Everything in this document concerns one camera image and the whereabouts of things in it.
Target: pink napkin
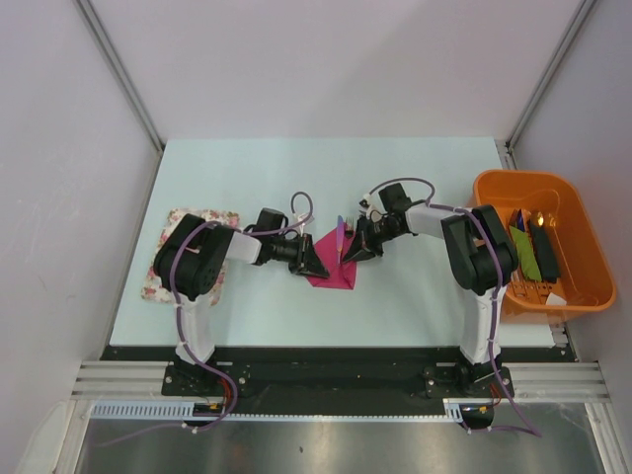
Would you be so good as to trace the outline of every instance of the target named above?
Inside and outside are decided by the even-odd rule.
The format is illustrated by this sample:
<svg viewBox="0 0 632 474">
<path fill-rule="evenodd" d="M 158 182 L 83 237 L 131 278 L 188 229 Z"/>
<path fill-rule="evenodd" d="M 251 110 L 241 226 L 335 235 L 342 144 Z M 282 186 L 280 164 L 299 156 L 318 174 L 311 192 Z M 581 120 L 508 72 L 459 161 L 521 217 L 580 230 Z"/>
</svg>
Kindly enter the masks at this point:
<svg viewBox="0 0 632 474">
<path fill-rule="evenodd" d="M 345 237 L 343 245 L 343 255 L 352 244 L 352 239 Z M 308 276 L 307 279 L 319 288 L 354 289 L 356 286 L 356 262 L 341 263 L 338 265 L 338 255 L 336 252 L 336 229 L 332 230 L 325 237 L 314 245 L 314 249 L 320 257 L 321 262 L 329 271 L 329 278 L 318 278 Z"/>
</svg>

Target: light blue table surface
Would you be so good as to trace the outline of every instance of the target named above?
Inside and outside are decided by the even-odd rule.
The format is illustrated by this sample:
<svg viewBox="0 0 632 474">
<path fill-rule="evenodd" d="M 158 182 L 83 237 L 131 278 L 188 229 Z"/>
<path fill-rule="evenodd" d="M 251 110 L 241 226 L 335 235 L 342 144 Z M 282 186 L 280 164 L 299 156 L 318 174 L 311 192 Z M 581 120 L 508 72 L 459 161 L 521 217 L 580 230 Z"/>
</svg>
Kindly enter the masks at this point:
<svg viewBox="0 0 632 474">
<path fill-rule="evenodd" d="M 295 191 L 308 192 L 317 241 L 338 214 L 356 215 L 373 186 L 414 176 L 436 185 L 434 202 L 465 204 L 475 178 L 499 168 L 492 138 L 339 138 L 171 140 L 167 145 L 127 282 L 113 346 L 175 345 L 174 308 L 140 297 L 167 214 L 174 207 L 239 212 L 242 226 L 262 207 L 289 214 Z M 412 199 L 428 189 L 404 184 Z M 304 201 L 297 205 L 304 207 Z M 215 342 L 229 346 L 434 347 L 459 344 L 460 288 L 444 243 L 403 236 L 382 259 L 358 265 L 354 291 L 312 287 L 287 265 L 229 264 L 219 304 L 209 310 Z M 548 326 L 501 325 L 501 345 L 550 347 Z"/>
</svg>

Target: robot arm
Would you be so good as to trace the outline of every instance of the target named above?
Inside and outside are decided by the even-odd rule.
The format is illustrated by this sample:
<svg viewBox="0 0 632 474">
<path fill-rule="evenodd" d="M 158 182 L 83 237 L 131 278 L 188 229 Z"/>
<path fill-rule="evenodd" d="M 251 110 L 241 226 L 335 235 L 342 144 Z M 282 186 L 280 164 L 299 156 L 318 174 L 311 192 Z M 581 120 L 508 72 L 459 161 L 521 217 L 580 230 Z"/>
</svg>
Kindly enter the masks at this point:
<svg viewBox="0 0 632 474">
<path fill-rule="evenodd" d="M 208 326 L 207 301 L 224 260 L 257 266 L 278 260 L 286 262 L 289 271 L 295 275 L 329 277 L 314 250 L 312 236 L 296 232 L 293 238 L 288 239 L 285 233 L 280 233 L 284 222 L 287 222 L 287 217 L 282 212 L 265 208 L 259 214 L 257 223 L 248 226 L 250 234 L 217 224 L 202 229 L 188 244 L 178 262 L 174 280 L 175 289 L 183 296 L 183 330 L 189 347 L 198 359 L 208 360 L 215 349 Z M 185 239 L 204 224 L 201 217 L 186 214 L 156 254 L 154 273 L 169 291 L 173 291 L 170 272 L 176 254 Z M 176 347 L 176 353 L 182 360 L 194 364 L 182 346 Z"/>
<path fill-rule="evenodd" d="M 491 333 L 492 296 L 498 275 L 489 250 L 476 245 L 481 239 L 470 219 L 443 206 L 427 206 L 424 202 L 411 202 L 400 184 L 384 188 L 380 193 L 385 213 L 376 212 L 368 202 L 360 203 L 364 209 L 357 222 L 355 238 L 343 257 L 344 262 L 364 261 L 383 255 L 383 243 L 404 234 L 426 234 L 445 241 L 452 274 L 466 290 L 466 314 L 461 353 L 471 381 L 492 373 L 487 351 Z M 502 301 L 511 274 L 517 269 L 517 252 L 503 227 L 499 216 L 490 205 L 471 210 L 490 238 L 503 272 L 503 287 L 497 295 Z M 494 342 L 494 356 L 500 354 Z"/>
</svg>

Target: floral placemat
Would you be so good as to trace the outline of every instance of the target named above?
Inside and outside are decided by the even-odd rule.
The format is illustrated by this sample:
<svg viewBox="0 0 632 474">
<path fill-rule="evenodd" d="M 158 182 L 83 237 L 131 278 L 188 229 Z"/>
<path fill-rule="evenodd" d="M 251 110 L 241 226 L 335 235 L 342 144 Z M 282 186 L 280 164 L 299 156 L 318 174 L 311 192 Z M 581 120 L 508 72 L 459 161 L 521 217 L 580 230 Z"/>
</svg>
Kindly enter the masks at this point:
<svg viewBox="0 0 632 474">
<path fill-rule="evenodd" d="M 178 226 L 178 223 L 182 220 L 185 214 L 198 215 L 206 221 L 218 220 L 222 224 L 231 225 L 233 227 L 239 226 L 239 214 L 237 214 L 236 212 L 212 209 L 198 210 L 187 207 L 178 207 L 176 209 L 171 209 L 169 211 L 169 215 L 167 216 L 167 223 L 165 224 L 165 227 L 160 234 L 160 240 L 158 241 L 158 245 L 156 246 L 156 250 L 154 251 L 154 255 L 149 264 L 149 271 L 147 272 L 147 276 L 145 277 L 144 285 L 140 290 L 140 296 L 147 301 L 173 303 L 171 292 L 161 286 L 160 278 L 156 274 L 154 274 L 152 266 L 158 250 L 160 250 L 163 244 L 167 241 L 167 239 L 174 231 L 174 229 Z M 209 301 L 211 306 L 219 302 L 219 295 L 221 293 L 221 287 L 223 286 L 225 276 L 226 263 L 222 265 L 219 276 L 217 277 L 217 282 L 210 290 Z"/>
</svg>

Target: orange plastic tub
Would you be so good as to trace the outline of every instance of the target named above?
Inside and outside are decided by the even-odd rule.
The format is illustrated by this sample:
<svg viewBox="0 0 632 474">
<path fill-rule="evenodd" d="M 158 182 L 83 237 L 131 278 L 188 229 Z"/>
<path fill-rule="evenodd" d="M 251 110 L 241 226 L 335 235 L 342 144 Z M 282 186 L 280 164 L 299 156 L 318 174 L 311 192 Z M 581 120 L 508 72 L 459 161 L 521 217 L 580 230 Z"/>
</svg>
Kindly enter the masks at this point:
<svg viewBox="0 0 632 474">
<path fill-rule="evenodd" d="M 560 323 L 614 302 L 610 269 L 573 185 L 550 173 L 491 170 L 476 179 L 474 200 L 491 204 L 506 228 L 515 209 L 542 212 L 562 275 L 550 284 L 514 273 L 503 301 L 504 322 Z M 564 298 L 566 306 L 547 305 L 551 292 Z"/>
</svg>

